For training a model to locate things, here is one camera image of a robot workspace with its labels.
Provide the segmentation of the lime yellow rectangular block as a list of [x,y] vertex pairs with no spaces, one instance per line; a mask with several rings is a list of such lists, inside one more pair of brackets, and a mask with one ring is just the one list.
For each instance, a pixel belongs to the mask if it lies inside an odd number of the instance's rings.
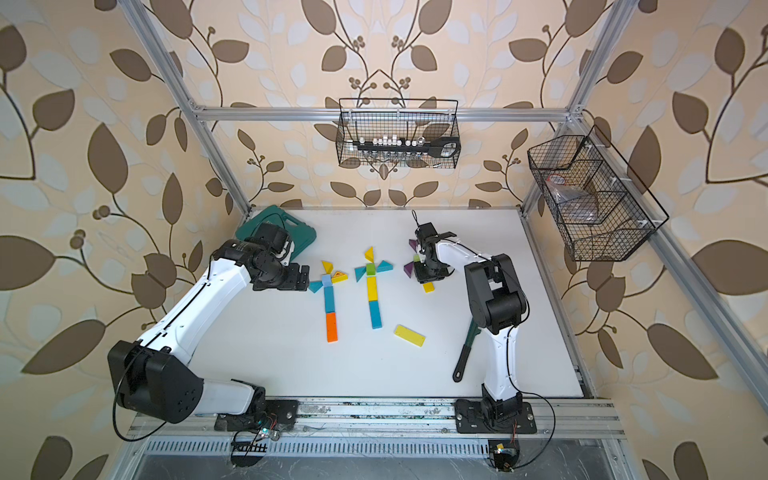
[[415,332],[403,325],[397,325],[394,334],[406,341],[409,342],[417,347],[422,347],[424,345],[424,342],[426,340],[426,337],[418,332]]

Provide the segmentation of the teal long block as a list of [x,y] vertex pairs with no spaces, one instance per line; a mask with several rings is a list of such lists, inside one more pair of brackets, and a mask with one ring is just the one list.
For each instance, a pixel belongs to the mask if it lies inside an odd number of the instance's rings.
[[383,327],[383,322],[381,318],[381,311],[379,302],[377,300],[369,301],[369,313],[370,313],[370,319],[371,319],[371,327],[376,329],[381,329]]

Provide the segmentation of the teal long block diagonal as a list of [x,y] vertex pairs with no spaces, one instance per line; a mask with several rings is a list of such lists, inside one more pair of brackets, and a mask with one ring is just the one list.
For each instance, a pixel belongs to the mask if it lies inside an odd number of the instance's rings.
[[334,313],[335,312],[335,297],[334,297],[333,286],[325,286],[323,288],[323,293],[324,293],[325,312],[327,314]]

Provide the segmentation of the orange rectangular block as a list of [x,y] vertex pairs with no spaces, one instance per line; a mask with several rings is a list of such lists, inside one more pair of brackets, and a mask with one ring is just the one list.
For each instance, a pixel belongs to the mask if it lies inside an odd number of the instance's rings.
[[338,341],[338,327],[335,312],[328,312],[325,316],[326,339],[328,343]]

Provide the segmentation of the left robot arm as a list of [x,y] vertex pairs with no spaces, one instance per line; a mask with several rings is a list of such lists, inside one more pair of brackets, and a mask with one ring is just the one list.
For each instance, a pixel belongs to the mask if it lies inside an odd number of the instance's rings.
[[215,250],[202,277],[162,320],[136,341],[119,341],[109,351],[113,406],[169,424],[206,414],[223,417],[234,430],[268,421],[264,388],[205,380],[189,364],[205,333],[242,290],[307,290],[309,268],[292,262],[293,251],[289,231],[271,223]]

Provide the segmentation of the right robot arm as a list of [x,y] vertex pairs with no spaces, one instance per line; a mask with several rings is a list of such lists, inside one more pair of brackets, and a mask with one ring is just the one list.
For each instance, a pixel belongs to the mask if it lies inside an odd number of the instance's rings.
[[487,422],[511,419],[522,411],[523,392],[515,385],[513,350],[516,328],[530,313],[528,299],[510,257],[487,256],[439,233],[430,222],[419,223],[412,245],[419,254],[413,273],[419,283],[464,275],[471,320],[452,379],[463,380],[472,346],[479,336],[489,341],[489,364],[481,385],[481,412]]

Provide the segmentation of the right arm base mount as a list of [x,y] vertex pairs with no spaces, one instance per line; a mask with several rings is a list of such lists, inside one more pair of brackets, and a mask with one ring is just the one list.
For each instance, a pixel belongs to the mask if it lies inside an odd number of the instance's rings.
[[494,400],[482,387],[480,400],[454,402],[456,430],[460,434],[535,434],[538,429],[529,402],[521,392],[506,400]]

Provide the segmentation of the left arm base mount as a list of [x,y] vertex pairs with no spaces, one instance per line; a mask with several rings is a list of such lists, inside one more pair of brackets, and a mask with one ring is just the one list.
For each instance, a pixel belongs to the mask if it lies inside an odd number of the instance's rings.
[[251,433],[257,433],[263,429],[267,429],[269,433],[290,431],[298,418],[298,407],[298,400],[268,400],[266,389],[255,386],[251,404],[246,411],[240,415],[218,414],[214,429]]

